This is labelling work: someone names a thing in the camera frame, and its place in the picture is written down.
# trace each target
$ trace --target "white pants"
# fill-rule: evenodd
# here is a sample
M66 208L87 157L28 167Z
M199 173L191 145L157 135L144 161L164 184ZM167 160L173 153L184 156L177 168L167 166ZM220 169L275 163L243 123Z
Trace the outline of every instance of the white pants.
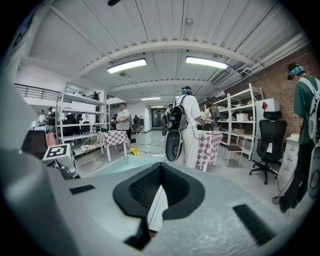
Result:
M182 149L179 158L174 162L176 165L184 165L189 168L195 168L198 159L199 134L197 127L187 127L181 131Z

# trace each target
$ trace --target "doorway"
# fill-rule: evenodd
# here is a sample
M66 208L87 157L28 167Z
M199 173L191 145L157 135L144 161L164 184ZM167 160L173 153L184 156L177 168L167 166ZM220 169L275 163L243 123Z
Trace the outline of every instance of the doorway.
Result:
M163 128L165 125L164 115L166 108L151 109L151 124L152 128Z

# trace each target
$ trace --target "white ceiling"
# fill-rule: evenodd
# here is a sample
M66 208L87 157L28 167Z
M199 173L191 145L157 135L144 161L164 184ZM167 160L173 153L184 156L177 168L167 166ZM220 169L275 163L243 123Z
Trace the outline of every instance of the white ceiling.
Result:
M196 97L204 99L229 86L224 79L235 69L259 63L302 32L277 0L50 2L37 20L29 57L100 83L127 102L159 96L156 105L170 103L185 85L194 92L202 88ZM186 23L188 18L193 24ZM226 62L230 69L186 64L187 56ZM125 70L130 79L106 71L140 58L147 65Z

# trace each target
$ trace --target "black rubber pad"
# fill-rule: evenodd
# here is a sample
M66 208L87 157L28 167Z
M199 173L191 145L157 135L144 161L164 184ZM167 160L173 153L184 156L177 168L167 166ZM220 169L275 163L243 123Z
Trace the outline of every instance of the black rubber pad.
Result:
M79 194L79 193L86 192L93 189L95 189L95 187L92 185L84 185L84 186L70 188L70 192L72 195L75 195L75 194Z
M248 205L237 205L233 207L233 210L251 233L257 245L262 246L276 236Z

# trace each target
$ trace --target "paper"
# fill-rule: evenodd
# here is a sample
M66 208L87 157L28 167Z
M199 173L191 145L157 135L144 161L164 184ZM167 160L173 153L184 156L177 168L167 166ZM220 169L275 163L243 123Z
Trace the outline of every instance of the paper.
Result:
M266 150L268 153L272 153L272 143L269 143L269 146Z

